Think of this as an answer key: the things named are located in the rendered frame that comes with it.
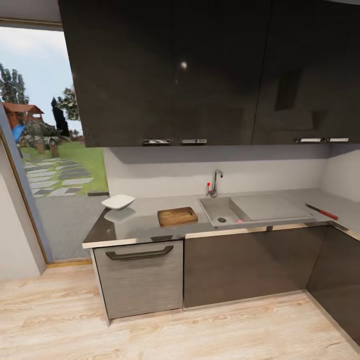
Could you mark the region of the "cutting board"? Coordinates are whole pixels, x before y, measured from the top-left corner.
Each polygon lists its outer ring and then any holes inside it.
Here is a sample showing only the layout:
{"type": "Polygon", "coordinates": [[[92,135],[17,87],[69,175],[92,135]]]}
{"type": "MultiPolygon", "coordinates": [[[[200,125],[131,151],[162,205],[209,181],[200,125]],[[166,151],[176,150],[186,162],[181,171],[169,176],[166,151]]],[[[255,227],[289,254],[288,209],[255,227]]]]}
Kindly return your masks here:
{"type": "Polygon", "coordinates": [[[198,221],[197,215],[190,206],[159,210],[157,215],[161,227],[198,221]],[[190,212],[191,215],[189,215],[188,212],[190,212]]]}

